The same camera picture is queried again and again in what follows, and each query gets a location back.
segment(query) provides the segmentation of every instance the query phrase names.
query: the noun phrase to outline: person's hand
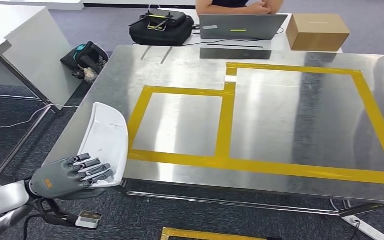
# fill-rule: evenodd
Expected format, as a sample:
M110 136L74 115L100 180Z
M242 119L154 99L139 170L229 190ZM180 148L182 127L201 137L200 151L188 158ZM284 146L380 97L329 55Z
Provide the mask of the person's hand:
M284 0L262 0L267 8L270 8L270 14L277 14L284 3Z
M268 14L272 11L272 8L262 1L254 2L245 8L248 14Z

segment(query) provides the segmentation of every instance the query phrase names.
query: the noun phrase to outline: yellow frame on floor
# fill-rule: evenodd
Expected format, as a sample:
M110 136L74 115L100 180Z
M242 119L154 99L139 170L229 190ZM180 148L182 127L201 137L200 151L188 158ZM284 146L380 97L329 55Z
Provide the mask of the yellow frame on floor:
M199 240L266 240L265 238L256 238L249 236L238 236L206 231L191 231L175 228L163 227L160 240L170 240L170 237L199 239Z

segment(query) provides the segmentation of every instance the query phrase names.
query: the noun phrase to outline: yellow tape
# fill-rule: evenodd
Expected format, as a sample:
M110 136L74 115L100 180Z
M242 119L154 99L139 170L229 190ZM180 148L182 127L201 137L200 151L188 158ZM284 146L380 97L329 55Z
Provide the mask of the yellow tape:
M384 150L384 117L382 112L379 109L378 104L373 97L372 91L370 91L370 88L363 77L363 74L358 71L353 73L351 76L364 103L365 111L367 112L371 124L373 125L377 138L379 139L379 142Z
M236 83L234 82L227 82L224 85L224 90L231 94L224 96L221 102L220 122L218 123L217 141L215 142L215 156L220 161L230 155L235 89Z
M278 70L289 72L302 72L312 74L353 74L357 72L352 69L344 68L327 68L327 67L314 67L314 66L285 66L285 65L269 65L269 64L252 64L252 63L227 63L228 68L237 69L260 69L260 70Z
M249 236L229 235L205 231L191 231L175 228L162 228L160 240L170 240L170 237L186 238L186 239L199 239L199 240L266 240L265 238L256 238Z
M226 68L226 76L236 76L238 75L238 68L228 67Z
M370 91L369 86L367 85L360 71L342 68L323 68L309 66L227 63L226 75L237 76L238 68L351 75L358 93L364 103L366 112L373 125L376 135L378 136L378 139L384 150L384 118L381 111L379 110L376 100L372 95L372 92ZM230 158L235 90L235 82L226 82L224 89L222 90L145 86L127 125L129 130L128 158L130 160L247 171L253 173L384 184L384 172L382 171L298 165ZM222 97L219 127L215 145L215 155L193 156L132 149L133 141L136 137L152 93Z
M130 119L127 123L128 130L128 148L132 149L133 142L135 141L136 134L139 131L139 127L141 126L142 119L144 118L145 111L147 110L148 104L151 100L152 96L152 87L144 86L142 89L142 93L137 100L136 106L131 113Z
M310 166L248 159L221 158L218 156L192 156L167 152L132 149L128 159L194 167L246 171L261 174L278 174L296 177L343 180L384 184L383 171L371 171L327 166Z
M181 88L181 87L166 87L166 86L149 86L155 94L181 94L181 95L198 95L198 96L214 96L223 97L226 94L235 94L235 91L229 92L214 89L197 89L197 88Z

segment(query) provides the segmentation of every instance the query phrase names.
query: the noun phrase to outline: gray laptop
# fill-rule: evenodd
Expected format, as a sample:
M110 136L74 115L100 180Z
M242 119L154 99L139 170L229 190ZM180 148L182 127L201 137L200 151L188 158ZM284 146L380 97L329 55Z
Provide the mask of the gray laptop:
M271 40L288 15L201 15L202 39Z

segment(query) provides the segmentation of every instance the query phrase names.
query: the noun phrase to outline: black backpack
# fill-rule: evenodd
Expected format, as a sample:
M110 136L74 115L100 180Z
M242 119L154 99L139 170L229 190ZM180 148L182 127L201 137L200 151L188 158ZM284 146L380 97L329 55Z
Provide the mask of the black backpack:
M130 27L131 39L140 45L180 47L191 36L194 20L186 16L177 26L169 24L163 26L164 30L148 29L150 19L144 19Z
M89 41L87 44L74 48L60 61L73 72L80 71L80 67L82 67L92 68L97 74L100 74L108 60L107 53Z

